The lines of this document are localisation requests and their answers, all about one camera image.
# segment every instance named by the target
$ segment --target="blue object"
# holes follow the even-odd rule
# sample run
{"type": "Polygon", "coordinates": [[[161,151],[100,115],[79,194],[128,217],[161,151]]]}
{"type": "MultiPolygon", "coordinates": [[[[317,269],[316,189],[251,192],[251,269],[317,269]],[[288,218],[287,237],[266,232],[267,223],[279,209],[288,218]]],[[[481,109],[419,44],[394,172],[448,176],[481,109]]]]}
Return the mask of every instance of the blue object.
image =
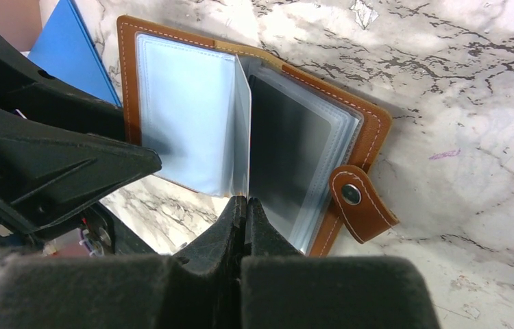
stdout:
{"type": "Polygon", "coordinates": [[[59,1],[28,58],[63,82],[120,106],[72,0],[59,1]]]}

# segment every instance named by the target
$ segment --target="purple smudge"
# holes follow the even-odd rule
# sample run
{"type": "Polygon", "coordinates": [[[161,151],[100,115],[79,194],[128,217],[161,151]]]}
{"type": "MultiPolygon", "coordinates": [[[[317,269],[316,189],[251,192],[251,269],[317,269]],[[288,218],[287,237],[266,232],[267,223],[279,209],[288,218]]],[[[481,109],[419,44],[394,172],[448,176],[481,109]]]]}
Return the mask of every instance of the purple smudge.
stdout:
{"type": "Polygon", "coordinates": [[[452,151],[446,151],[445,153],[437,153],[429,158],[429,160],[438,160],[442,158],[449,158],[461,154],[461,149],[454,149],[452,151]]]}

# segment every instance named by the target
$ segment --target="white marble table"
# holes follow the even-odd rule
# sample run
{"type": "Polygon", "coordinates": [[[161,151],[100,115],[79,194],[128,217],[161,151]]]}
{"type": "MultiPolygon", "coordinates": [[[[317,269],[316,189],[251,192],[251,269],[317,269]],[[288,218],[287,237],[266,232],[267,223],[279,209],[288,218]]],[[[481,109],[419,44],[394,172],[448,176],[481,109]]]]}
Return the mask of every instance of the white marble table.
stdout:
{"type": "MultiPolygon", "coordinates": [[[[41,1],[47,18],[56,0],[41,1]]],[[[410,259],[444,328],[514,328],[514,0],[76,2],[119,94],[130,14],[263,47],[384,106],[371,177],[401,224],[364,245],[343,230],[331,254],[410,259]]],[[[161,253],[226,203],[153,177],[103,202],[161,253]]]]}

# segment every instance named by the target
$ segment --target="open wallet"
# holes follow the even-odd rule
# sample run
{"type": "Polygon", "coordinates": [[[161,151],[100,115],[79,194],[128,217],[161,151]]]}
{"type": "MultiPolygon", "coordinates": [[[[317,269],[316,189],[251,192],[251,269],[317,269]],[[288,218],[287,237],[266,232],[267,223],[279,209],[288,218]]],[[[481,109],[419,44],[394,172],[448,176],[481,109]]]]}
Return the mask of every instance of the open wallet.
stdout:
{"type": "Polygon", "coordinates": [[[364,243],[398,223],[367,175],[388,112],[259,48],[130,16],[117,27],[127,140],[158,153],[157,176],[258,198],[310,256],[343,224],[364,243]]]}

